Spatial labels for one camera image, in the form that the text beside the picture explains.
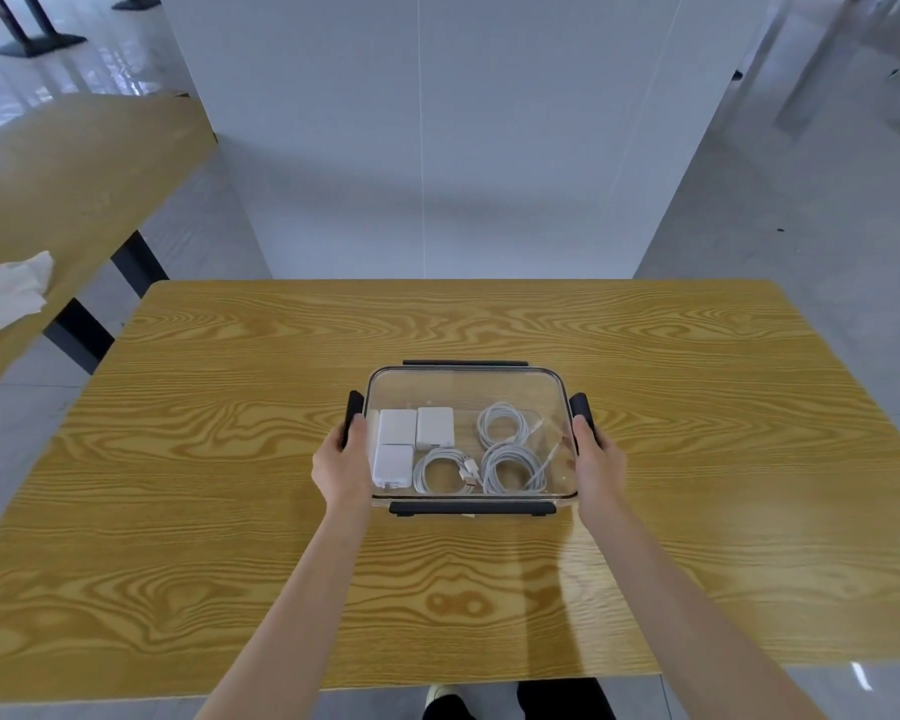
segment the foot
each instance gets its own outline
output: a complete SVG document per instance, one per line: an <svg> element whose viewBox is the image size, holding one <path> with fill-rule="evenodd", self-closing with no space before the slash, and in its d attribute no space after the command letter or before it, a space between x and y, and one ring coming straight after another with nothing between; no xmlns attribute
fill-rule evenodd
<svg viewBox="0 0 900 720"><path fill-rule="evenodd" d="M427 690L427 702L423 704L424 710L430 707L434 700L440 700L447 695L460 695L456 684L431 684L430 689Z"/></svg>

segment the forearm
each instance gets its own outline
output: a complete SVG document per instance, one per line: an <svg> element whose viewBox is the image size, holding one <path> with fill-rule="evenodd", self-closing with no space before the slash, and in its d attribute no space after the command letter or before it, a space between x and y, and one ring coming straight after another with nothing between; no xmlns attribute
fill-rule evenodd
<svg viewBox="0 0 900 720"><path fill-rule="evenodd" d="M601 506L594 540L664 677L690 717L823 718L680 569L623 499Z"/></svg>
<svg viewBox="0 0 900 720"><path fill-rule="evenodd" d="M347 602L366 519L328 511L263 623L198 717L305 718Z"/></svg>

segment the tiled floor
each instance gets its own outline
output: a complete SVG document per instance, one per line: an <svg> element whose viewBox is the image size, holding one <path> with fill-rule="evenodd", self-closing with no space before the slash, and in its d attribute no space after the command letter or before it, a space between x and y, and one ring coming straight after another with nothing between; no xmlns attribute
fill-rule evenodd
<svg viewBox="0 0 900 720"><path fill-rule="evenodd" d="M192 91L163 11L114 12L114 1L44 0L61 30L91 42L34 61L0 58L0 125L59 91ZM751 65L759 71L745 88L728 90L638 277L775 280L900 428L900 73L887 78L900 58L885 45L862 47L804 132L793 137L774 124L834 15L834 1L796 4L769 57ZM888 24L900 30L893 15ZM0 25L0 44L6 39ZM171 277L270 276L219 158L141 229ZM112 265L80 298L114 332L137 302ZM45 339L3 375L0 513L86 378ZM799 668L792 675L831 717L900 717L900 662ZM660 677L602 682L620 718L685 717ZM477 717L520 717L512 684L462 691ZM423 692L326 693L314 717L409 720L420 717ZM0 718L178 720L193 717L201 702L4 706Z"/></svg>

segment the white napkin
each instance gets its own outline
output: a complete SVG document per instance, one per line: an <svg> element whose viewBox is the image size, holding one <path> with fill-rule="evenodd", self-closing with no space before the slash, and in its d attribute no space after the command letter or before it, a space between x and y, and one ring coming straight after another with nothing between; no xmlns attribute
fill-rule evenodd
<svg viewBox="0 0 900 720"><path fill-rule="evenodd" d="M53 269L54 258L47 250L22 263L0 263L0 329L47 304L43 294Z"/></svg>

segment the container lid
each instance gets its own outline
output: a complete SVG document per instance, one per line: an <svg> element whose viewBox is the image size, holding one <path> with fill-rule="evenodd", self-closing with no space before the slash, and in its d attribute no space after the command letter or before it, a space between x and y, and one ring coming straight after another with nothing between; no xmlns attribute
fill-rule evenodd
<svg viewBox="0 0 900 720"><path fill-rule="evenodd" d="M394 502L433 500L535 513L514 504L576 496L570 408L564 382L549 369L387 366L370 377L364 413L374 497L392 510Z"/></svg>

